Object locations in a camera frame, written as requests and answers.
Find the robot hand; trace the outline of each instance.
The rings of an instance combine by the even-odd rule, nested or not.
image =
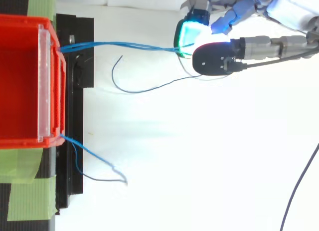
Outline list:
[[[183,6],[190,8],[183,21],[196,21],[204,25],[209,24],[211,13],[226,10],[225,15],[211,25],[213,34],[228,34],[234,25],[255,13],[290,29],[307,33],[306,37],[283,36],[271,39],[258,36],[203,45],[193,54],[193,67],[201,74],[230,74],[250,67],[236,62],[236,59],[278,57],[282,62],[309,58],[319,52],[317,0],[188,0]]]

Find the green led light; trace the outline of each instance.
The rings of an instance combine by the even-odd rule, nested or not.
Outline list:
[[[224,34],[212,34],[210,27],[201,23],[194,21],[183,23],[178,40],[178,47],[183,57],[191,58],[198,47],[213,42],[230,42],[230,39]]]

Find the black wire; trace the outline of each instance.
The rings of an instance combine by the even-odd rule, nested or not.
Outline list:
[[[167,86],[167,85],[170,85],[170,84],[172,84],[172,83],[174,83],[174,82],[176,82],[176,81],[185,80],[185,79],[190,79],[190,78],[197,78],[197,77],[200,77],[200,76],[201,76],[201,75],[197,75],[197,76],[184,77],[184,78],[177,79],[177,80],[173,80],[173,81],[171,81],[171,82],[169,82],[169,83],[166,83],[166,84],[164,84],[164,85],[161,85],[161,86],[158,86],[158,87],[154,87],[154,88],[151,88],[151,89],[148,89],[148,90],[141,90],[141,91],[129,91],[129,90],[124,90],[124,89],[122,89],[121,87],[119,87],[119,86],[117,85],[117,83],[115,82],[115,80],[114,80],[114,69],[115,69],[115,67],[117,66],[117,64],[120,62],[120,60],[122,59],[122,57],[123,57],[123,56],[121,56],[121,57],[118,59],[118,61],[115,63],[115,65],[114,65],[113,68],[112,68],[112,82],[113,82],[113,84],[116,86],[116,88],[118,88],[119,90],[121,90],[121,91],[123,91],[123,92],[125,92],[125,93],[129,93],[129,94],[141,94],[141,93],[145,93],[145,92],[149,92],[149,91],[152,91],[152,90],[156,90],[156,89],[162,88],[162,87]]]
[[[271,61],[267,61],[267,62],[260,62],[260,63],[250,64],[250,65],[247,65],[246,68],[248,69],[248,68],[259,67],[259,66],[264,66],[264,65],[277,64],[277,63],[281,63],[281,62],[285,62],[285,61],[289,61],[289,60],[296,60],[296,59],[300,59],[300,58],[303,58],[303,57],[306,57],[306,56],[315,55],[317,53],[319,53],[319,49],[314,49],[314,50],[307,51],[307,52],[302,53],[302,54],[293,55],[293,56],[281,58],[281,59],[278,59],[278,60],[271,60]]]
[[[296,183],[296,185],[295,185],[295,188],[294,188],[294,190],[293,190],[293,193],[292,193],[291,196],[290,196],[290,199],[289,199],[289,202],[288,202],[286,211],[285,211],[285,215],[284,215],[283,221],[282,221],[282,223],[281,223],[280,231],[283,231],[283,229],[284,229],[284,225],[285,225],[285,221],[286,221],[286,218],[287,218],[287,214],[288,214],[288,211],[289,211],[291,202],[293,201],[293,198],[294,198],[294,196],[295,196],[296,190],[297,190],[297,188],[298,188],[300,182],[303,180],[303,177],[305,176],[305,174],[306,174],[306,172],[307,172],[307,170],[308,170],[310,164],[311,164],[312,161],[314,160],[314,158],[315,158],[315,156],[316,156],[318,150],[319,150],[319,144],[318,144],[317,148],[315,149],[313,155],[311,155],[310,160],[308,161],[308,163],[307,163],[307,165],[306,165],[304,171],[303,171],[302,174],[300,175],[300,178],[298,179],[298,181],[297,181],[297,183]]]
[[[86,178],[89,178],[90,180],[94,180],[94,181],[102,181],[102,182],[121,182],[121,183],[124,183],[124,184],[128,185],[128,182],[127,182],[126,180],[101,180],[101,179],[92,178],[92,177],[90,177],[90,176],[84,174],[84,173],[80,170],[80,168],[79,168],[79,164],[78,164],[78,152],[77,152],[76,146],[75,146],[73,143],[72,143],[72,146],[73,146],[73,148],[74,148],[74,153],[75,153],[75,167],[76,167],[77,171],[78,171],[81,175],[85,176]],[[116,174],[119,174],[119,172],[118,172],[117,170],[115,170],[115,169],[113,169],[113,168],[112,168],[112,170],[113,170],[113,172],[115,172]]]

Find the green tape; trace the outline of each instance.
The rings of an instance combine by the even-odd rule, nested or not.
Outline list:
[[[12,184],[7,221],[50,220],[56,212],[55,176]]]
[[[0,184],[30,184],[38,172],[43,149],[0,150]]]
[[[29,0],[28,16],[47,17],[53,21],[56,0]]]

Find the blue cable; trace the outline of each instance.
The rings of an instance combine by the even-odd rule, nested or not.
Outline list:
[[[183,77],[183,78],[180,78],[180,79],[176,79],[176,80],[173,80],[169,83],[165,83],[163,85],[160,85],[160,86],[157,86],[157,87],[153,87],[151,89],[147,89],[147,90],[139,90],[139,91],[129,91],[129,90],[125,90],[125,89],[122,89],[116,82],[115,82],[115,79],[114,79],[114,69],[115,67],[118,65],[118,63],[120,62],[120,60],[122,59],[123,56],[121,56],[118,61],[115,63],[115,65],[113,66],[112,68],[112,73],[111,73],[111,76],[112,76],[112,82],[114,84],[114,86],[116,88],[118,88],[119,90],[125,92],[125,93],[129,93],[129,94],[141,94],[141,93],[146,93],[146,92],[150,92],[150,91],[153,91],[153,90],[156,90],[156,89],[160,89],[164,86],[167,86],[167,85],[170,85],[174,82],[177,82],[177,81],[180,81],[180,80],[186,80],[186,79],[190,79],[190,78],[197,78],[197,77],[200,77],[202,75],[196,75],[196,76],[188,76],[188,77]]]
[[[71,44],[66,45],[60,49],[62,53],[69,53],[69,52],[75,52],[80,51],[84,49],[89,49],[95,46],[100,45],[116,45],[126,48],[133,48],[133,49],[139,49],[139,50],[148,50],[148,51],[168,51],[168,52],[174,52],[174,53],[181,53],[179,50],[179,47],[174,48],[161,48],[157,46],[152,45],[144,45],[144,44],[137,44],[137,43],[131,43],[131,42],[84,42],[84,43],[78,43],[78,44]]]
[[[65,139],[66,141],[68,141],[68,142],[70,142],[70,143],[72,144],[72,146],[73,146],[73,148],[74,148],[74,152],[75,152],[75,167],[76,167],[76,169],[78,170],[78,172],[79,172],[81,175],[83,175],[83,176],[85,176],[85,177],[87,177],[87,178],[89,178],[89,179],[91,179],[91,180],[95,180],[95,181],[122,182],[122,183],[125,183],[126,185],[128,184],[128,180],[127,180],[126,176],[125,176],[122,172],[118,171],[118,170],[116,169],[116,167],[115,167],[112,163],[110,163],[109,161],[107,161],[107,160],[101,158],[100,156],[94,154],[92,151],[90,151],[88,148],[86,148],[85,146],[83,146],[83,145],[82,145],[81,143],[79,143],[78,141],[73,140],[72,138],[66,137],[66,136],[64,136],[64,135],[62,135],[62,134],[60,135],[60,137],[62,137],[63,139]],[[105,164],[107,164],[108,166],[110,166],[110,167],[112,168],[112,171],[113,171],[114,173],[116,173],[117,175],[119,175],[119,176],[122,178],[122,180],[99,180],[99,179],[94,179],[94,178],[92,178],[92,177],[90,177],[90,176],[84,174],[84,173],[80,170],[80,168],[79,168],[79,166],[78,166],[78,155],[77,155],[77,149],[76,149],[75,145],[77,145],[77,146],[80,147],[81,149],[83,149],[83,150],[85,150],[86,152],[88,152],[90,155],[94,156],[95,158],[99,159],[100,161],[102,161],[102,162],[104,162]]]

